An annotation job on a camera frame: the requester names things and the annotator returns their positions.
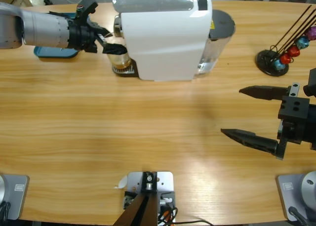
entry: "coffee machine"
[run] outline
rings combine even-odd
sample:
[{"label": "coffee machine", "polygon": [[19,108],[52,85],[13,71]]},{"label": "coffee machine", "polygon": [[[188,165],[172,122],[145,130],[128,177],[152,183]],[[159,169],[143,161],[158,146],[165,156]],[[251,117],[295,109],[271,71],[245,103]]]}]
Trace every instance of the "coffee machine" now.
[{"label": "coffee machine", "polygon": [[104,53],[116,74],[154,81],[194,77],[210,32],[211,0],[113,0],[113,6],[121,46]]}]

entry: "metal bracket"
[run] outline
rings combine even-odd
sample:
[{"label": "metal bracket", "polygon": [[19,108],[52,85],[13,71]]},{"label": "metal bracket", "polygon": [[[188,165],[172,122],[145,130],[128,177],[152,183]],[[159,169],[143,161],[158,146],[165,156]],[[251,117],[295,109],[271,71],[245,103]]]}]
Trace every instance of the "metal bracket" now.
[{"label": "metal bracket", "polygon": [[[131,172],[127,175],[127,189],[124,196],[123,208],[130,205],[137,194],[141,193],[143,172]],[[175,194],[172,172],[157,172],[158,213],[160,207],[172,204],[175,207]]]},{"label": "metal bracket", "polygon": [[9,220],[17,220],[20,217],[28,182],[28,176],[0,175],[0,203],[10,202]]}]

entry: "metal base plate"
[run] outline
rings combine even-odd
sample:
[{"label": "metal base plate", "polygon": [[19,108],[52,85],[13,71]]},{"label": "metal base plate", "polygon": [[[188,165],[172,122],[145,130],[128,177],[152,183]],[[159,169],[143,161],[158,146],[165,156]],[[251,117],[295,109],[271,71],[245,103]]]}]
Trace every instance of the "metal base plate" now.
[{"label": "metal base plate", "polygon": [[292,174],[278,176],[277,178],[279,192],[283,201],[284,214],[290,221],[297,221],[288,211],[290,206],[295,207],[301,215],[308,218],[301,193],[301,184],[304,176],[305,174]]},{"label": "metal base plate", "polygon": [[[143,172],[131,172],[127,176],[127,191],[140,193]],[[157,172],[157,191],[174,191],[173,174],[171,172]]]},{"label": "metal base plate", "polygon": [[[124,209],[141,192],[142,179],[143,172],[131,172],[127,175],[127,189],[123,201]],[[169,200],[169,203],[175,207],[173,174],[171,172],[157,172],[157,196],[160,199],[158,213],[160,213],[160,207],[165,205],[166,200]]]},{"label": "metal base plate", "polygon": [[11,204],[8,219],[17,220],[22,212],[29,178],[20,175],[2,175],[2,178],[4,181],[0,181],[0,185],[5,186],[3,200]]}]

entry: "wood grain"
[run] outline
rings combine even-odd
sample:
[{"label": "wood grain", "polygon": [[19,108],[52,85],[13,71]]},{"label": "wood grain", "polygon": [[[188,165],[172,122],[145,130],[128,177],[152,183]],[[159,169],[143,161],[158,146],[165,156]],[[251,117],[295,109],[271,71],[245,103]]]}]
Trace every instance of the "wood grain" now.
[{"label": "wood grain", "polygon": [[[284,220],[276,177],[315,170],[316,152],[289,144],[279,161],[220,128],[276,137],[280,102],[238,90],[308,82],[313,43],[284,77],[254,64],[306,4],[214,1],[214,8],[229,13],[237,30],[214,70],[191,82],[117,77],[101,49],[70,60],[38,59],[31,46],[1,51],[0,171],[30,177],[23,219],[113,224],[122,213],[119,180],[130,171],[165,170],[174,174],[178,220]],[[31,9],[72,12],[75,5]],[[115,14],[100,4],[91,19],[112,29]]]}]

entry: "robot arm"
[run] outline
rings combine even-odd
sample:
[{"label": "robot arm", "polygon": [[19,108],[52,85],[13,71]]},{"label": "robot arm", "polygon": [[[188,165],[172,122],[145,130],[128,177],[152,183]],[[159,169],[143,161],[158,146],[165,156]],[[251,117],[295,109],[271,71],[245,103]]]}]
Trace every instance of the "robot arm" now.
[{"label": "robot arm", "polygon": [[97,52],[95,40],[110,32],[88,19],[98,6],[95,0],[81,0],[76,17],[59,13],[39,13],[0,2],[0,49],[26,45],[74,48]]}]

